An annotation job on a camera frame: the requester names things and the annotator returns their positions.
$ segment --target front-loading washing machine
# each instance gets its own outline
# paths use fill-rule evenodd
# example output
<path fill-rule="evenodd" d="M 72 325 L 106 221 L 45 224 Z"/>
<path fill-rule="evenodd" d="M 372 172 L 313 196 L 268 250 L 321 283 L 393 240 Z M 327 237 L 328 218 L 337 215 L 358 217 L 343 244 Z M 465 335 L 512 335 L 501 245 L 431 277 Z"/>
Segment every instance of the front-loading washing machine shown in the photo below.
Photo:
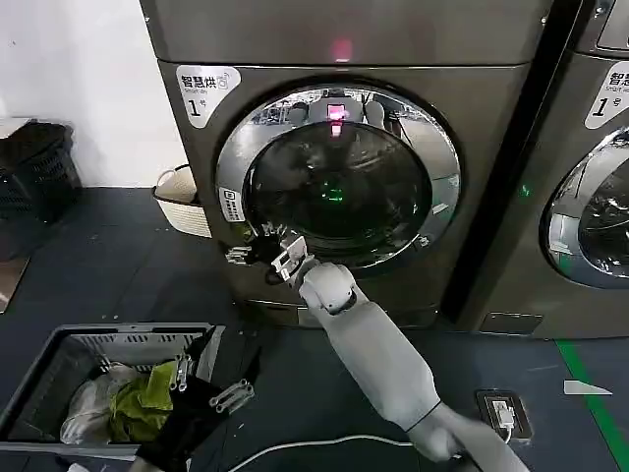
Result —
<path fill-rule="evenodd" d="M 461 326 L 629 335 L 629 4 L 584 14 Z"/>
<path fill-rule="evenodd" d="M 291 232 L 434 320 L 550 3 L 142 0 L 244 313 L 311 322 L 259 244 Z"/>

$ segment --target paper scrap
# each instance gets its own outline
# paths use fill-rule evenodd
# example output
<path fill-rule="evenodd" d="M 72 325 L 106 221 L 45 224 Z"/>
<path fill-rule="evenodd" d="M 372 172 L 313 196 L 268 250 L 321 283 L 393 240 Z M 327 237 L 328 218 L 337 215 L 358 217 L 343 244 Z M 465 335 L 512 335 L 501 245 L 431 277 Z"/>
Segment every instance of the paper scrap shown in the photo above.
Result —
<path fill-rule="evenodd" d="M 581 381 L 563 381 L 563 392 L 566 395 L 613 395 L 605 388 Z"/>

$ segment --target white cloth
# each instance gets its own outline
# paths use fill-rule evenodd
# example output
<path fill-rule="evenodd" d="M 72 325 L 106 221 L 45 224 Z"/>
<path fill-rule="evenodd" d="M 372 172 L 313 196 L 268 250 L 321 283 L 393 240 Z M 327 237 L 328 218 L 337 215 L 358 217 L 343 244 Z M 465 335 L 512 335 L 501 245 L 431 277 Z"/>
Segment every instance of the white cloth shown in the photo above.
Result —
<path fill-rule="evenodd" d="M 140 375 L 131 367 L 115 364 L 107 374 L 81 385 L 70 400 L 68 418 L 61 426 L 61 442 L 108 443 L 111 399 L 120 388 Z"/>

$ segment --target clothes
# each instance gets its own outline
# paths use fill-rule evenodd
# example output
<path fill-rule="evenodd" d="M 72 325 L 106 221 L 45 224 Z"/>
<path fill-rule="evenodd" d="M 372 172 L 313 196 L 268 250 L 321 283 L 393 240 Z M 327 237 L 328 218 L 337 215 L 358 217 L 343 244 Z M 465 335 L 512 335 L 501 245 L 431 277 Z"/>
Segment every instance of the clothes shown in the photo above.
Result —
<path fill-rule="evenodd" d="M 112 441 L 146 443 L 153 441 L 173 409 L 170 376 L 175 362 L 153 368 L 150 377 L 135 379 L 111 400 L 109 430 Z"/>
<path fill-rule="evenodd" d="M 114 364 L 107 374 L 83 383 L 70 400 L 68 418 L 61 426 L 61 442 L 108 443 L 111 399 L 139 375 L 135 369 Z"/>

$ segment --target white power cable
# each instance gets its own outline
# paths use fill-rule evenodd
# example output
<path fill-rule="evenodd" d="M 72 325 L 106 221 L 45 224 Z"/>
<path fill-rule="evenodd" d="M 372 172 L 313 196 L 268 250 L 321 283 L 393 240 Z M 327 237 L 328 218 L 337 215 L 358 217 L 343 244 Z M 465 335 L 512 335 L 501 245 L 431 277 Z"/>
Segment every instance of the white power cable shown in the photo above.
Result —
<path fill-rule="evenodd" d="M 237 470 L 242 469 L 246 465 L 251 464 L 253 461 L 255 461 L 256 459 L 262 457 L 263 455 L 265 455 L 265 454 L 267 454 L 269 452 L 273 452 L 275 450 L 290 449 L 292 447 L 304 447 L 304 446 L 308 446 L 308 445 L 333 445 L 333 444 L 344 443 L 345 441 L 355 441 L 355 440 L 378 441 L 379 443 L 398 445 L 398 446 L 403 446 L 403 447 L 409 447 L 409 446 L 413 445 L 412 442 L 398 442 L 398 441 L 394 441 L 394 440 L 388 440 L 387 438 L 381 438 L 379 436 L 370 436 L 370 435 L 346 436 L 344 438 L 338 438 L 336 440 L 327 440 L 327 441 L 287 442 L 285 444 L 278 444 L 278 445 L 272 445 L 271 447 L 267 447 L 266 449 L 261 450 L 260 452 L 252 455 L 248 459 L 245 459 L 240 464 L 232 467 L 227 472 L 236 472 Z"/>
<path fill-rule="evenodd" d="M 513 427 L 507 428 L 507 437 L 504 439 L 505 444 L 509 444 L 511 441 L 511 436 L 513 436 Z"/>

